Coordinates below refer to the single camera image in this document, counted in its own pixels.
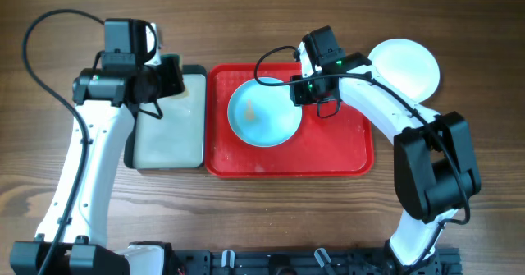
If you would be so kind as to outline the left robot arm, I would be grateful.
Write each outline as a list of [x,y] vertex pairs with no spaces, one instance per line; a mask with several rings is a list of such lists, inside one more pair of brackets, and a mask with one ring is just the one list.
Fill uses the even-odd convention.
[[116,169],[141,104],[184,90],[180,63],[158,53],[154,25],[134,19],[103,22],[105,49],[72,86],[74,120],[57,190],[32,241],[14,243],[17,274],[166,274],[167,243],[107,249],[107,215]]

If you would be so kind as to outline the white plate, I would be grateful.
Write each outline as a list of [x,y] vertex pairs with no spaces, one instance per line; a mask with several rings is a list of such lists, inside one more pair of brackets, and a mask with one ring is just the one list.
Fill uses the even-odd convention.
[[441,75],[434,55],[410,39],[383,41],[369,53],[368,58],[386,81],[409,98],[415,76]]

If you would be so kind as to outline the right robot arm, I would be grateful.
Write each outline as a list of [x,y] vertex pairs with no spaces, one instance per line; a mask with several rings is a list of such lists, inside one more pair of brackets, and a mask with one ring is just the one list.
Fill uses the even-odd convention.
[[421,268],[446,225],[470,221],[469,200],[481,189],[467,121],[422,105],[440,82],[436,59],[408,39],[384,41],[367,56],[347,54],[329,26],[306,34],[294,57],[301,64],[290,80],[295,105],[348,105],[392,143],[404,211],[387,249],[399,271]]

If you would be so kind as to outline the pale green plate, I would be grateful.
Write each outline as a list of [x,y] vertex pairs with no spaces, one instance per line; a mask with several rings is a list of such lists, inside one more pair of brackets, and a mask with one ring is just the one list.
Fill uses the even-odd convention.
[[429,99],[441,82],[440,75],[415,76],[411,82],[411,98],[419,103]]

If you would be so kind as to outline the light blue plate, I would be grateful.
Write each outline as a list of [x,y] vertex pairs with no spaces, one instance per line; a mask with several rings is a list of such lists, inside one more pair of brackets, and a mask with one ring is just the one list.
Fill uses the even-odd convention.
[[227,120],[234,134],[246,144],[269,148],[285,143],[299,129],[302,108],[290,100],[290,87],[262,77],[248,80],[231,95]]

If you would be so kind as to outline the green and yellow sponge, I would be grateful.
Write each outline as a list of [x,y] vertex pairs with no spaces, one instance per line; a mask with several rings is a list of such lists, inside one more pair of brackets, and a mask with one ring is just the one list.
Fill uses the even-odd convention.
[[161,58],[181,59],[180,55],[177,54],[163,54]]

